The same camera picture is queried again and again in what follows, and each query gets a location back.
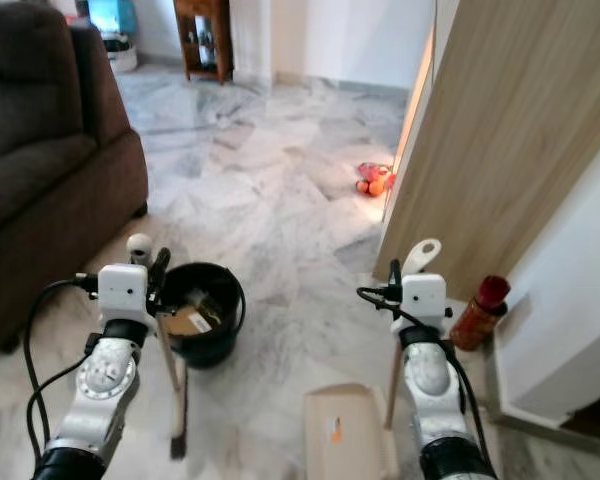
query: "wooden side table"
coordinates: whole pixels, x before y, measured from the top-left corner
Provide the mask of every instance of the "wooden side table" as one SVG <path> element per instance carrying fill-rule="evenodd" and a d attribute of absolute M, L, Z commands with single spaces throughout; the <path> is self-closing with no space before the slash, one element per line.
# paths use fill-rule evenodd
<path fill-rule="evenodd" d="M 173 4 L 187 80 L 194 74 L 217 79 L 223 85 L 233 71 L 229 0 L 174 0 Z M 210 20 L 211 39 L 202 38 L 195 17 Z M 203 64 L 201 47 L 212 52 L 215 63 Z"/>

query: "black cable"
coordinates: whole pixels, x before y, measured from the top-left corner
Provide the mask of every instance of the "black cable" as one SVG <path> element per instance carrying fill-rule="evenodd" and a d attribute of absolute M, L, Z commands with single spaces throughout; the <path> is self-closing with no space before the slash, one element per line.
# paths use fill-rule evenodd
<path fill-rule="evenodd" d="M 374 298 L 371 295 L 369 295 L 369 294 L 382 295 L 383 292 L 384 292 L 384 289 L 382 289 L 382 288 L 378 289 L 378 288 L 360 287 L 360 288 L 356 289 L 356 293 L 358 294 L 358 296 L 360 298 L 366 300 L 367 302 L 375 305 L 377 310 L 389 310 L 389 311 L 393 312 L 394 316 L 400 315 L 401 317 L 404 317 L 407 320 L 409 320 L 415 326 L 423 328 L 424 330 L 429 331 L 429 332 L 431 331 L 430 327 L 428 327 L 427 325 L 422 323 L 421 320 L 418 320 L 413 315 L 401 310 L 399 305 L 391 305 L 391 304 L 388 304 L 387 302 L 385 302 L 384 300 L 379 300 L 379 299 Z M 473 388 L 471 388 L 471 383 L 469 382 L 469 378 L 467 377 L 467 374 L 464 371 L 462 364 L 456 358 L 455 353 L 453 352 L 453 349 L 451 349 L 449 347 L 449 345 L 447 345 L 440 338 L 438 338 L 437 335 L 431 334 L 430 336 L 431 336 L 431 341 L 433 343 L 437 344 L 440 348 L 442 348 L 442 351 L 445 352 L 447 360 L 453 366 L 453 368 L 456 370 L 456 372 L 458 372 L 458 375 L 460 376 L 460 379 L 462 380 L 462 383 L 464 384 L 464 388 L 467 392 L 467 397 L 469 398 L 469 406 L 471 408 L 471 414 L 473 416 L 473 423 L 476 426 L 476 433 L 478 434 L 478 443 L 480 444 L 480 450 L 482 451 L 482 457 L 483 457 L 485 463 L 487 464 L 487 466 L 489 467 L 489 469 L 491 470 L 491 472 L 493 473 L 493 476 L 495 478 L 496 473 L 495 473 L 495 469 L 493 468 L 493 465 L 491 463 L 491 457 L 489 457 L 489 450 L 487 449 L 487 442 L 484 437 L 484 429 L 482 427 L 482 420 L 480 419 L 480 411 L 478 410 L 478 402 L 476 401 L 476 397 L 473 393 Z"/>
<path fill-rule="evenodd" d="M 50 283 L 49 285 L 44 287 L 44 289 L 38 294 L 35 301 L 33 302 L 31 310 L 29 311 L 29 317 L 27 318 L 27 325 L 26 325 L 25 331 L 24 331 L 23 350 L 24 350 L 24 361 L 25 361 L 25 364 L 27 365 L 27 373 L 29 374 L 29 380 L 31 381 L 31 387 L 33 388 L 34 392 L 36 390 L 38 390 L 38 388 L 40 388 L 40 385 L 38 384 L 38 377 L 36 376 L 36 370 L 35 370 L 35 367 L 33 366 L 33 359 L 31 358 L 31 331 L 33 329 L 33 320 L 36 316 L 38 309 L 40 308 L 42 301 L 47 297 L 47 295 L 49 293 L 51 293 L 59 288 L 66 287 L 69 285 L 74 285 L 74 281 L 73 280 L 60 280 L 58 282 Z M 41 395 L 38 396 L 37 403 L 38 403 L 38 409 L 40 410 L 40 419 L 42 420 L 42 431 L 43 431 L 43 435 L 44 435 L 44 442 L 47 443 L 50 438 L 49 419 L 47 417 L 47 410 L 44 406 L 44 399 L 42 398 Z M 37 457 L 39 457 L 40 450 L 38 448 L 37 439 L 35 442 L 35 446 L 33 447 L 33 450 L 34 450 L 34 453 L 36 453 L 36 450 L 37 450 Z"/>
<path fill-rule="evenodd" d="M 64 370 L 62 370 L 61 372 L 56 373 L 53 377 L 49 378 L 42 385 L 40 385 L 38 388 L 36 388 L 36 390 L 33 392 L 31 397 L 29 397 L 29 401 L 27 402 L 27 432 L 29 433 L 29 439 L 31 440 L 31 445 L 33 446 L 33 451 L 34 451 L 34 456 L 36 457 L 36 467 L 38 466 L 38 463 L 40 462 L 41 455 L 40 455 L 40 445 L 38 444 L 38 438 L 36 437 L 36 432 L 33 428 L 33 404 L 39 398 L 42 397 L 42 390 L 47 388 L 49 385 L 51 385 L 53 382 L 55 382 L 59 378 L 65 376 L 66 374 L 68 374 L 68 373 L 72 372 L 73 370 L 75 370 L 76 368 L 78 368 L 80 365 L 82 365 L 82 362 L 84 362 L 88 357 L 89 357 L 89 355 L 85 355 L 78 362 L 74 363 L 70 367 L 67 367 Z"/>
<path fill-rule="evenodd" d="M 464 415 L 467 411 L 467 397 L 465 396 L 462 382 L 458 382 L 458 391 L 460 394 L 460 413 Z"/>

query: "white wall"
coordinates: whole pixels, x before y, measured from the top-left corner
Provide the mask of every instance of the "white wall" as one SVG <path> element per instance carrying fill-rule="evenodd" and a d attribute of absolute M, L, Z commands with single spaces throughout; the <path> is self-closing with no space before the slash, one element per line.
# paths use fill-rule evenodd
<path fill-rule="evenodd" d="M 275 69 L 412 89 L 433 0 L 273 0 Z"/>
<path fill-rule="evenodd" d="M 180 58 L 172 0 L 134 2 L 142 53 Z M 230 0 L 238 75 L 413 88 L 433 0 Z"/>
<path fill-rule="evenodd" d="M 137 33 L 134 35 L 139 52 L 158 57 L 181 59 L 178 25 L 173 0 L 140 0 L 133 2 Z"/>
<path fill-rule="evenodd" d="M 75 0 L 51 0 L 50 3 L 65 15 L 76 15 L 78 13 Z"/>
<path fill-rule="evenodd" d="M 271 46 L 272 1 L 277 0 L 230 1 L 234 78 L 242 75 L 271 83 L 275 76 Z"/>
<path fill-rule="evenodd" d="M 600 397 L 600 152 L 510 280 L 515 308 L 495 337 L 501 406 L 557 426 Z"/>

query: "toy on floor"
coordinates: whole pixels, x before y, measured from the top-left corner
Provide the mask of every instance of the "toy on floor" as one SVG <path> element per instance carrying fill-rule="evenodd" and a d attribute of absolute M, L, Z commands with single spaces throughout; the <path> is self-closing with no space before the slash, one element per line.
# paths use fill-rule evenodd
<path fill-rule="evenodd" d="M 396 180 L 396 175 L 391 173 L 389 165 L 365 162 L 358 166 L 358 172 L 364 180 L 356 182 L 356 189 L 372 197 L 379 197 L 390 190 Z"/>

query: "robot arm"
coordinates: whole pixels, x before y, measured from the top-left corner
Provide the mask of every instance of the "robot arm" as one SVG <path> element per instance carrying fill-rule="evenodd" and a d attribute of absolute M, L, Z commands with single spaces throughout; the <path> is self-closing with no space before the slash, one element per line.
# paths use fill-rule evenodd
<path fill-rule="evenodd" d="M 147 310 L 155 314 L 170 258 L 163 249 L 148 269 L 151 247 L 142 247 L 130 248 L 134 264 L 107 265 L 98 274 L 90 294 L 98 298 L 102 337 L 78 370 L 73 402 L 46 445 L 35 480 L 99 480 L 111 462 L 139 388 L 144 340 L 157 328 Z"/>
<path fill-rule="evenodd" d="M 391 332 L 404 354 L 404 379 L 415 407 L 412 421 L 425 479 L 493 480 L 493 470 L 460 408 L 458 373 L 434 340 L 442 331 L 442 319 L 451 313 L 445 307 L 446 283 L 437 274 L 412 273 L 403 275 L 399 290 L 401 309 L 424 324 L 413 326 L 399 317 Z"/>

